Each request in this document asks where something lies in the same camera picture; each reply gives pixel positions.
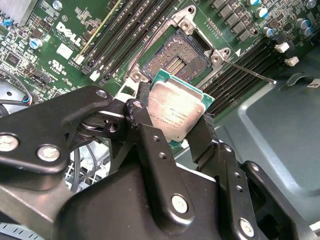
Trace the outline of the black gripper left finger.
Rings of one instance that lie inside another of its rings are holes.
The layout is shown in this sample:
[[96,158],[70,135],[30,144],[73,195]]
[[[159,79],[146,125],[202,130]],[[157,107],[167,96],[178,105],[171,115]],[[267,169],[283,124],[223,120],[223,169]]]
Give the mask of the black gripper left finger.
[[0,120],[0,134],[17,146],[0,152],[0,181],[45,191],[62,182],[71,151],[95,137],[136,146],[148,195],[160,224],[185,229],[195,211],[163,132],[137,99],[114,103],[91,85],[17,111]]

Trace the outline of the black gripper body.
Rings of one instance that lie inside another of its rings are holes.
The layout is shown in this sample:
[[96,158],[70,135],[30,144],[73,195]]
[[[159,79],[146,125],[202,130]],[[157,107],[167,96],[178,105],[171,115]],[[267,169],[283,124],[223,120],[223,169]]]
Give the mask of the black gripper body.
[[140,166],[133,164],[70,198],[56,220],[58,240],[218,240],[218,189],[212,180],[179,166],[195,218],[181,234],[152,217]]

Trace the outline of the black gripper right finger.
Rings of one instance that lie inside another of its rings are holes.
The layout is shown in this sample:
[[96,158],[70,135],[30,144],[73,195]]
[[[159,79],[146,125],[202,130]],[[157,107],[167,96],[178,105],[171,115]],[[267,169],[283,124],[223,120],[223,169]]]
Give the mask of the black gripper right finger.
[[240,163],[220,141],[212,119],[200,117],[187,134],[197,171],[218,185],[219,230],[232,240],[308,240],[310,227],[257,163]]

